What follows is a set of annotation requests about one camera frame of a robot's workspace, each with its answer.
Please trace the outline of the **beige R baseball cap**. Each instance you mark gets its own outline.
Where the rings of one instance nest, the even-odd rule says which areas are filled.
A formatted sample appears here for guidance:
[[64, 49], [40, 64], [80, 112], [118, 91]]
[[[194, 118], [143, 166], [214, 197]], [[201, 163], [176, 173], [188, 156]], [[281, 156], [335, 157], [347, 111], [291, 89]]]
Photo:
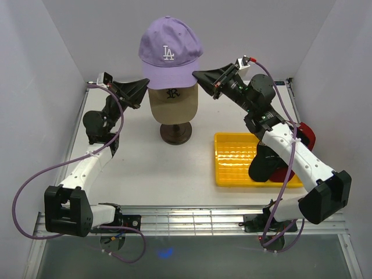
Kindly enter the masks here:
[[187, 88], [148, 90], [153, 117], [160, 124], [173, 125], [191, 121], [198, 111], [198, 85]]

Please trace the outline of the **purple LA baseball cap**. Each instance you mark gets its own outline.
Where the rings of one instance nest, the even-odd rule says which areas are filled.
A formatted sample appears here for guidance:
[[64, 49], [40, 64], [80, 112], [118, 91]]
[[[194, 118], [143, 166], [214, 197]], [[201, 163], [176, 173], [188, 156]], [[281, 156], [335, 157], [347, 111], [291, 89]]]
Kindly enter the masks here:
[[196, 84], [203, 46], [194, 31], [179, 19], [156, 19], [141, 37], [138, 56], [148, 88], [188, 88]]

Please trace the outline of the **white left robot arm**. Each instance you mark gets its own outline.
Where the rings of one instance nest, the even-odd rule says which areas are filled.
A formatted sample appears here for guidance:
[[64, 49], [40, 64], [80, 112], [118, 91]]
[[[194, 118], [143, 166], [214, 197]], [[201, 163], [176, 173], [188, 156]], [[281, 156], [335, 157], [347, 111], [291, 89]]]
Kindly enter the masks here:
[[88, 138], [83, 160], [57, 186], [44, 192], [45, 227], [50, 233], [85, 237], [93, 229], [105, 226], [117, 232], [123, 226], [119, 205], [91, 203], [91, 187], [103, 168], [119, 148], [120, 131], [113, 131], [117, 123], [123, 124], [127, 108], [138, 109], [145, 96], [149, 79], [120, 83], [106, 74], [90, 88], [108, 92], [101, 110], [89, 110], [83, 116]]

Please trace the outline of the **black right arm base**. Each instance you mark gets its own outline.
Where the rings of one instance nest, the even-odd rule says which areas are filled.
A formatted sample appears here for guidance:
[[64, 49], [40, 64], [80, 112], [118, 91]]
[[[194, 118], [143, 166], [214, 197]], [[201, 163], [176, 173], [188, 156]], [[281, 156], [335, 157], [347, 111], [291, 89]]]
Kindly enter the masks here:
[[[269, 219], [269, 215], [261, 214], [245, 214], [243, 215], [243, 222], [238, 223], [240, 227], [244, 228], [246, 233], [262, 233]], [[272, 219], [268, 232], [280, 233], [291, 224], [290, 220], [277, 222]]]

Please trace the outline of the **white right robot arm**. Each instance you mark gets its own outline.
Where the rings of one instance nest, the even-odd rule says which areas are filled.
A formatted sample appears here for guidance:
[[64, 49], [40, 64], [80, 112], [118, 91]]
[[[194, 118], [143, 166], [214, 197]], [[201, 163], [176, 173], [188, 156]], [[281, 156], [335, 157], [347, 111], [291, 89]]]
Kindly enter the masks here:
[[244, 122], [248, 130], [288, 165], [306, 190], [300, 198], [278, 198], [267, 207], [268, 213], [262, 217], [264, 227], [275, 231], [284, 221], [295, 219], [320, 224], [348, 204], [350, 174], [323, 163], [297, 138], [292, 118], [282, 117], [272, 107], [279, 92], [268, 70], [254, 75], [248, 84], [238, 72], [239, 66], [230, 63], [219, 69], [193, 71], [192, 75], [213, 99], [225, 95], [247, 113]]

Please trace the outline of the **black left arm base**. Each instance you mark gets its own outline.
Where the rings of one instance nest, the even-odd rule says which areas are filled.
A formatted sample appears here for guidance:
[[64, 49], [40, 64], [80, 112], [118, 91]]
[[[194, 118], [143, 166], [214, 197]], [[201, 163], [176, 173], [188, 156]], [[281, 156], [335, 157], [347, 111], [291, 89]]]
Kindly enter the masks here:
[[141, 219], [142, 216], [139, 214], [122, 214], [119, 217], [119, 225], [124, 227], [130, 227], [140, 231]]

